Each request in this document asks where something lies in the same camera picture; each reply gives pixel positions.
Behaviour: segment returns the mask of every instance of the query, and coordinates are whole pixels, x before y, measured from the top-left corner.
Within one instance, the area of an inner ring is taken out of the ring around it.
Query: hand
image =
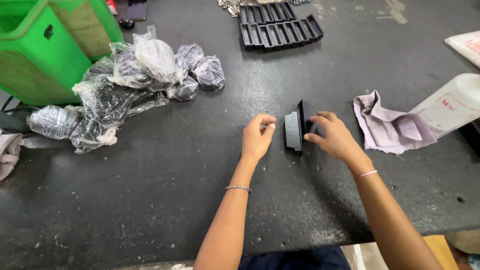
[[[275,122],[275,117],[261,113],[250,121],[243,130],[242,158],[258,162],[265,155],[270,142],[272,142]]]
[[[305,134],[305,140],[318,144],[330,156],[347,163],[347,165],[351,160],[366,156],[345,124],[333,112],[319,111],[309,120],[323,127],[325,138],[317,134]]]

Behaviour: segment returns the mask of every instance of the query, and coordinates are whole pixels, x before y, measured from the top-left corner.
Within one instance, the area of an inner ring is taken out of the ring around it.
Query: black work surface
[[[302,157],[286,153],[282,118],[303,98],[336,112],[363,143],[355,96],[377,89],[383,107],[409,111],[457,74],[478,72],[443,43],[478,30],[471,0],[402,2],[404,25],[377,18],[390,16],[384,0],[313,0],[294,10],[322,16],[324,39],[268,54],[241,52],[237,19],[214,0],[149,2],[147,21],[126,40],[154,23],[174,50],[196,42],[221,60],[225,89],[128,118],[116,144],[84,155],[68,141],[23,148],[0,188],[0,269],[195,258],[240,158],[242,130],[260,112],[278,125],[253,175],[244,253],[373,241],[346,166],[311,145]],[[401,158],[366,152],[423,235],[480,228],[480,164],[460,132]]]

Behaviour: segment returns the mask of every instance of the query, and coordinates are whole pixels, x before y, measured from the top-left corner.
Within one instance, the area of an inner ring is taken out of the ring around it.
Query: finger
[[[275,122],[276,122],[275,117],[273,117],[269,114],[259,113],[252,119],[252,121],[250,123],[255,124],[255,125],[261,125],[261,124],[269,125],[269,124],[275,123]]]
[[[323,116],[330,121],[338,120],[337,116],[331,111],[321,110],[317,113],[318,116]]]
[[[310,116],[308,120],[310,120],[310,122],[319,123],[324,128],[325,128],[325,125],[330,123],[330,120],[326,119],[323,116]]]
[[[320,137],[317,134],[308,133],[303,136],[303,138],[311,143],[321,145],[324,143],[325,139]]]
[[[264,136],[267,136],[269,139],[272,139],[273,132],[275,131],[275,124],[271,123],[268,125],[268,127],[265,129]]]

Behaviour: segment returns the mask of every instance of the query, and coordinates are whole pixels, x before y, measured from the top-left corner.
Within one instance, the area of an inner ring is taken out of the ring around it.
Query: forearm
[[[355,178],[374,170],[368,157],[347,162]],[[390,270],[439,270],[442,266],[377,173],[356,180],[375,240]]]
[[[240,159],[230,185],[249,187],[256,161]],[[236,270],[240,263],[248,191],[231,188],[208,229],[195,261],[195,270]]]

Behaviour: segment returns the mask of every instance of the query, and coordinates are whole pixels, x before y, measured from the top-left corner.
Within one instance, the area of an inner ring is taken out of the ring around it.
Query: lavender cloth
[[[18,162],[21,134],[0,135],[0,181],[7,177]]]
[[[399,155],[437,142],[418,115],[382,108],[377,90],[353,99],[353,110],[365,134],[365,149]]]

